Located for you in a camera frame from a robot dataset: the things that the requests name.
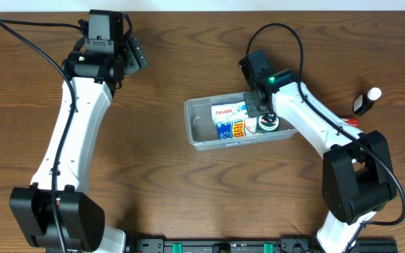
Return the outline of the green Zam-Buk box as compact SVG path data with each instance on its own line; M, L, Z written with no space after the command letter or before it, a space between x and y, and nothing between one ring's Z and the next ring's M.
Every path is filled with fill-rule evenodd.
M262 116L257 118L257 133L267 134L279 131L279 118L273 115L267 117Z

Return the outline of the blue fever medicine box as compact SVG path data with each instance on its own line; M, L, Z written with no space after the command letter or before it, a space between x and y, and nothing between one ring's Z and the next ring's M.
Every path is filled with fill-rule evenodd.
M220 140L253 136L257 133L257 118L220 122L216 127Z

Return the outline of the white Panadol packet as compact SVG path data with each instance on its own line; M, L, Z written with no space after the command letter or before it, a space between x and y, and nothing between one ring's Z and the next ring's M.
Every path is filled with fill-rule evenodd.
M215 124L248 118L245 102L213 105L211 107L211 113L212 120Z

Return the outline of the clear plastic container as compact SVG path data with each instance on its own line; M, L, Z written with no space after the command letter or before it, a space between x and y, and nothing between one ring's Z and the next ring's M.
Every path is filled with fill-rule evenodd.
M219 96L190 99L185 102L186 130L189 143L196 150L212 150L232 146L278 141L297 133L297 129L283 118L279 118L279 131L267 134L220 140L216 124L212 120L211 107L227 103L244 102L243 92Z

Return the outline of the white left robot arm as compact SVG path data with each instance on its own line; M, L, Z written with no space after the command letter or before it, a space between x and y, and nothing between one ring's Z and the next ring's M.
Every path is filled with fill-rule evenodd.
M89 171L101 122L123 79L147 66L126 13L92 10L81 38L58 65L63 94L46 154L9 206L32 247L47 252L127 252L127 234L105 222L88 195Z

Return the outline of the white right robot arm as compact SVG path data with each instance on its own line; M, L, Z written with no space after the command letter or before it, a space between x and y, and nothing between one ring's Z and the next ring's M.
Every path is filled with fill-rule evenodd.
M248 114L285 119L323 160L322 194L328 215L310 252L397 252L394 240L358 238L401 188L386 138L342 121L290 70L275 71L262 51L247 54L239 66L252 89L245 95Z

